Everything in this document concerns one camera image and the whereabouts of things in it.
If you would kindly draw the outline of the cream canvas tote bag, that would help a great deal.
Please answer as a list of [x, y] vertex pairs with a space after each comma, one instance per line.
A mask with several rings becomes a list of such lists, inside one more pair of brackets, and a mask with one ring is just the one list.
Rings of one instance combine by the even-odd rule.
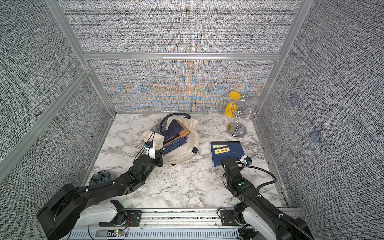
[[200, 137], [198, 120], [187, 113], [173, 113], [144, 131], [142, 155], [148, 155], [157, 165], [175, 165], [187, 161], [198, 152]]

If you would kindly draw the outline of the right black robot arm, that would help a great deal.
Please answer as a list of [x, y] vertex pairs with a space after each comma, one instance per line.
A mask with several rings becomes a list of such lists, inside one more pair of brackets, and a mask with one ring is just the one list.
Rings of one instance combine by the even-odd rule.
[[[275, 175], [259, 167], [241, 163], [239, 160], [227, 158], [222, 162], [226, 188], [241, 202], [236, 205], [235, 219], [241, 224], [248, 224], [256, 229], [266, 240], [312, 240], [309, 227], [301, 218], [292, 218], [269, 202], [260, 193], [261, 188], [277, 181]], [[262, 171], [273, 178], [255, 187], [244, 178], [241, 171], [250, 168]]]

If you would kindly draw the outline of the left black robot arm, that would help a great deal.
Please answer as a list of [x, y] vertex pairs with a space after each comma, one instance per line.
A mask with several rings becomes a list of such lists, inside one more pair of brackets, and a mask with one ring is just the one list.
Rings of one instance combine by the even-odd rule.
[[133, 166], [119, 177], [90, 187], [61, 187], [37, 212], [37, 219], [48, 240], [58, 240], [68, 234], [80, 218], [81, 212], [113, 197], [128, 195], [146, 183], [156, 167], [163, 166], [163, 154], [155, 158], [140, 155]]

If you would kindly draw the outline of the blue book stack in bag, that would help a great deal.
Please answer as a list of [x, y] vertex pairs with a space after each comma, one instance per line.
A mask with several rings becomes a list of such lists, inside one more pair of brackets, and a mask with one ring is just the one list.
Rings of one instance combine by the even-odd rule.
[[179, 121], [172, 120], [164, 132], [163, 154], [167, 155], [187, 143], [190, 131]]

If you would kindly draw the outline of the dark round cup cluster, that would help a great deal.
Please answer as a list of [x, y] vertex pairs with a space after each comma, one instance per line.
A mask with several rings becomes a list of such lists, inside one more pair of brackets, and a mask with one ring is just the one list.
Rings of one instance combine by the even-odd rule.
[[109, 182], [110, 180], [111, 180], [111, 174], [109, 171], [99, 171], [91, 177], [89, 181], [89, 186], [102, 184], [105, 182]]

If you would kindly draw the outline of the clear wine glass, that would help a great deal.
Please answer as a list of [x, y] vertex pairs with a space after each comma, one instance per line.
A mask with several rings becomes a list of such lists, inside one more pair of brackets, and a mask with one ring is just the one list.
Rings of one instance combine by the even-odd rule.
[[259, 98], [250, 97], [247, 101], [247, 108], [245, 109], [245, 115], [247, 120], [252, 120], [256, 114], [256, 108], [260, 103]]

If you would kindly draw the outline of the yellow wine glass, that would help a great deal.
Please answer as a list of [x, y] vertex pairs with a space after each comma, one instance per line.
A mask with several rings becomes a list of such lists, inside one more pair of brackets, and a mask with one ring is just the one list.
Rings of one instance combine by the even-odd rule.
[[225, 115], [228, 118], [233, 118], [237, 112], [237, 104], [236, 101], [241, 98], [241, 94], [238, 92], [230, 92], [229, 98], [231, 99], [231, 102], [227, 104], [225, 109]]

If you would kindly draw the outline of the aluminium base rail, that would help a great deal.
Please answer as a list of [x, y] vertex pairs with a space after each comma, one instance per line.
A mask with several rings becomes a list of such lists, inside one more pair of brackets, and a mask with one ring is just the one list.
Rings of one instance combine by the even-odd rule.
[[271, 240], [261, 217], [235, 219], [234, 208], [127, 209], [129, 224], [77, 227], [65, 240]]

